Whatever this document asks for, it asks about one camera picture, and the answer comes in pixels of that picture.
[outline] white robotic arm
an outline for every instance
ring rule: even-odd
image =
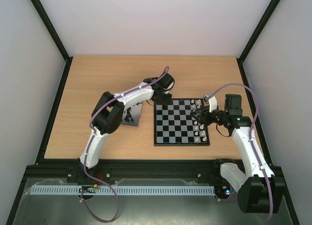
[[[142,82],[137,87],[139,87],[139,86],[142,87],[146,84],[147,83]],[[132,105],[135,105],[139,102],[149,100],[150,98],[152,98],[154,90],[152,89],[151,86],[147,86],[143,89],[135,90],[134,92],[131,92],[128,95],[123,96],[122,94],[124,94],[126,92],[127,91],[125,91],[123,93],[114,94],[114,97],[121,96],[121,98],[117,99],[117,101],[122,102],[124,104],[124,110],[128,109]],[[88,167],[89,169],[94,167],[95,165],[97,165],[99,155],[103,149],[103,146],[104,146],[108,136],[110,135],[108,133],[104,133],[101,135],[100,130],[96,126],[94,127],[94,129],[96,130],[96,132],[94,133],[94,131],[91,131],[91,135],[90,135],[89,141],[87,143],[87,146],[88,146],[90,141],[92,141],[91,145],[89,147],[88,153],[86,153],[86,151],[87,151],[87,146],[86,146],[84,152],[80,156],[80,161],[82,163],[84,163],[84,158],[87,157],[86,167]]]
[[[111,111],[104,109],[98,113],[97,117],[95,117],[93,131],[91,131],[87,146],[80,156],[80,162],[82,164],[85,163],[85,166],[88,169],[97,165],[99,155],[108,136],[120,125],[121,116],[124,110],[132,105],[149,99],[152,99],[158,104],[166,104],[171,100],[171,95],[168,93],[174,86],[174,79],[168,73],[156,83],[154,79],[155,78],[145,79],[138,86],[122,93],[115,93],[112,95],[109,92],[106,92],[102,95],[92,116],[95,115],[98,108],[103,106],[104,103],[113,98],[119,98],[114,101],[112,105],[113,109]]]
[[[230,98],[237,98],[238,96],[231,95]],[[222,119],[225,118],[225,111],[220,111],[217,109],[217,100],[215,96],[213,96],[211,93],[206,94],[204,97],[205,101],[209,104],[209,113],[213,114],[212,116],[216,115],[216,123],[221,123]],[[231,110],[229,107],[225,107],[225,109],[228,109],[228,115],[230,114]],[[233,120],[236,119],[236,123],[239,123],[242,117],[237,116],[237,113],[233,112]],[[249,137],[249,131],[250,126],[245,125],[245,121],[243,121],[243,126],[237,125],[232,126],[231,128],[227,126],[231,130],[231,137],[233,138],[234,142],[236,143],[238,150],[240,152],[240,155],[242,156],[242,161],[244,163],[245,167],[245,174],[238,168],[238,166],[234,163],[223,163],[220,166],[220,174],[221,176],[226,179],[230,185],[233,187],[233,189],[238,192],[241,186],[245,183],[245,181],[249,177],[253,177],[257,175],[260,178],[264,178],[263,171],[261,170],[261,167],[264,167],[268,177],[270,178],[271,175],[274,175],[273,171],[269,168],[268,164],[266,163],[262,152],[260,151],[259,145],[257,143],[257,140],[255,138],[254,130],[252,130],[252,137]],[[257,160],[257,157],[253,151],[250,139],[253,140],[255,149],[258,153],[258,156],[260,157],[260,160],[262,162],[262,166],[259,165],[259,162]]]
[[[241,96],[226,94],[224,110],[218,109],[213,94],[206,94],[203,98],[209,106],[193,111],[193,118],[207,126],[216,123],[216,127],[223,125],[227,128],[241,154],[245,173],[233,160],[216,161],[216,167],[220,167],[220,176],[237,192],[241,211],[276,213],[282,200],[285,182],[283,177],[275,176],[265,161],[254,130],[250,131],[252,122],[249,117],[242,115]]]

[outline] chessboard square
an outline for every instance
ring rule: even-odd
[[[193,131],[187,131],[187,136],[194,136],[194,132]]]
[[[200,143],[200,137],[195,137],[195,138],[194,138],[194,142],[195,142],[195,143]]]
[[[188,126],[193,126],[193,121],[192,121],[192,120],[187,120],[187,121],[186,121],[186,125],[188,125]]]
[[[203,134],[203,131],[204,130],[200,130],[200,132],[199,132],[200,136],[202,136],[202,137],[206,136],[206,131],[204,132],[204,134]]]
[[[206,138],[205,141],[204,141],[203,139],[204,139],[204,137],[200,137],[200,142],[202,142],[202,143],[207,143],[207,142],[208,142],[208,139],[207,139],[207,138]]]
[[[163,132],[162,131],[158,131],[157,132],[157,137],[162,137],[163,136]]]
[[[187,139],[189,143],[194,143],[194,137],[188,137]]]
[[[175,142],[176,143],[182,143],[182,137],[176,137]]]
[[[163,137],[163,143],[169,143],[169,137]]]
[[[186,115],[180,115],[181,120],[186,120]]]
[[[182,136],[181,131],[176,131],[176,132],[175,132],[175,136],[176,136],[176,137],[181,137],[181,136]]]
[[[164,143],[164,138],[163,137],[158,137],[156,138],[157,143]]]
[[[169,143],[175,143],[176,138],[175,137],[169,137]]]
[[[189,138],[182,136],[182,143],[188,143],[188,142],[189,142]]]
[[[182,137],[187,137],[187,131],[181,131],[181,136]]]

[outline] black and white checkered board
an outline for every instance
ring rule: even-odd
[[[203,104],[202,99],[172,99],[168,106],[154,105],[154,145],[210,145],[207,127],[200,129],[191,117]]]

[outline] wooden tabletop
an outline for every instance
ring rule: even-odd
[[[112,94],[159,76],[166,66],[175,79],[173,98],[200,98],[220,86],[242,83],[235,57],[210,56],[74,56],[59,104],[47,159],[76,159],[86,147],[91,113],[105,91]],[[224,106],[226,93],[242,96],[243,115],[252,119],[245,90],[230,86],[216,98]],[[154,109],[143,103],[139,128],[120,126],[108,138],[101,159],[240,159],[232,138],[222,137],[215,125],[208,127],[210,146],[154,146]],[[225,135],[227,130],[220,127]]]

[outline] purple cable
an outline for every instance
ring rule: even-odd
[[[249,138],[250,138],[250,143],[252,145],[252,148],[253,148],[253,151],[254,151],[254,154],[258,160],[258,163],[260,166],[263,166],[261,160],[260,160],[260,157],[257,153],[257,150],[254,146],[254,142],[252,140],[252,131],[253,131],[253,128],[254,128],[254,124],[255,124],[255,121],[258,117],[258,113],[259,113],[259,105],[258,105],[258,101],[257,101],[257,98],[254,94],[254,92],[249,88],[247,87],[246,85],[243,85],[241,83],[228,83],[226,85],[223,85],[222,87],[220,87],[219,89],[217,89],[211,96],[214,96],[217,92],[219,92],[221,89],[227,87],[227,86],[230,86],[230,85],[238,85],[238,86],[242,86],[244,87],[245,89],[247,89],[248,91],[250,91],[250,93],[252,94],[253,98],[254,98],[254,102],[255,102],[255,114],[254,114],[254,118],[253,118],[253,122],[252,122],[252,125],[250,126],[250,130],[249,130]],[[263,172],[263,175],[264,175],[264,178],[265,178],[265,181],[267,183],[267,187],[268,187],[268,193],[269,193],[269,203],[270,203],[270,210],[269,210],[269,215],[267,218],[264,218],[262,217],[261,215],[259,215],[262,219],[264,220],[270,220],[272,215],[273,215],[273,197],[272,197],[272,191],[271,191],[271,185],[270,185],[270,181],[269,181],[269,177],[267,175],[267,172],[265,171],[265,169],[261,169],[262,172]]]
[[[153,85],[154,83],[156,83],[156,82],[158,82],[159,80],[161,80],[161,79],[168,73],[168,71],[169,71],[169,67],[166,66],[166,68],[164,69],[164,71],[163,71],[163,73],[161,74],[161,76],[159,76],[156,80],[154,80],[153,82],[148,83],[148,84],[146,84],[146,85],[135,87],[135,88],[133,88],[133,89],[131,89],[131,90],[129,90],[129,91],[123,93],[123,95],[126,96],[126,95],[128,95],[129,93],[131,93],[131,92],[134,92],[134,91],[143,89],[143,88],[145,88],[145,87],[147,87],[147,86]],[[121,95],[120,95],[120,96],[117,96],[117,97],[114,97],[113,99],[111,99],[110,101],[108,101],[107,103],[105,103],[100,109],[98,109],[98,111],[92,116],[92,118],[91,118],[91,120],[90,120],[90,122],[89,122],[89,127],[94,131],[94,134],[96,133],[96,130],[95,130],[95,128],[92,126],[92,122],[93,122],[93,120],[95,119],[95,117],[96,117],[103,109],[105,109],[106,106],[108,106],[110,103],[116,101],[117,99],[119,99],[119,98],[121,98],[121,97],[122,97]],[[105,185],[105,186],[108,186],[108,187],[111,189],[111,191],[114,193],[114,195],[115,195],[115,197],[116,197],[116,199],[117,199],[117,211],[116,211],[116,214],[114,215],[114,217],[113,217],[112,219],[110,219],[110,220],[103,220],[103,219],[100,219],[99,217],[97,217],[94,213],[92,213],[92,211],[90,210],[90,208],[88,207],[88,205],[87,205],[86,202],[84,201],[84,199],[83,199],[82,196],[83,196],[85,190],[82,191],[82,193],[81,193],[81,195],[80,195],[80,201],[83,202],[83,204],[86,206],[86,208],[87,208],[87,210],[88,210],[88,213],[89,213],[95,220],[97,220],[97,221],[99,221],[99,222],[101,222],[101,223],[110,223],[110,222],[114,221],[114,220],[117,218],[117,215],[118,215],[118,213],[119,213],[119,209],[120,209],[119,197],[118,197],[116,191],[115,191],[108,183],[106,183],[106,182],[104,182],[104,181],[102,181],[102,180],[100,180],[100,179],[98,179],[98,178],[93,177],[92,175],[90,175],[90,174],[87,172],[87,168],[86,168],[87,155],[88,155],[88,153],[89,153],[89,149],[90,149],[90,146],[91,146],[91,143],[92,143],[94,137],[95,137],[95,135],[92,135],[92,137],[91,137],[91,139],[90,139],[90,141],[89,141],[89,144],[88,144],[88,146],[87,146],[87,149],[86,149],[86,155],[85,155],[85,157],[84,157],[84,162],[83,162],[83,171],[84,171],[84,173],[85,173],[89,178],[91,178],[91,179],[93,179],[93,180],[95,180],[95,181],[98,181],[98,182],[100,182],[101,184],[103,184],[103,185]]]

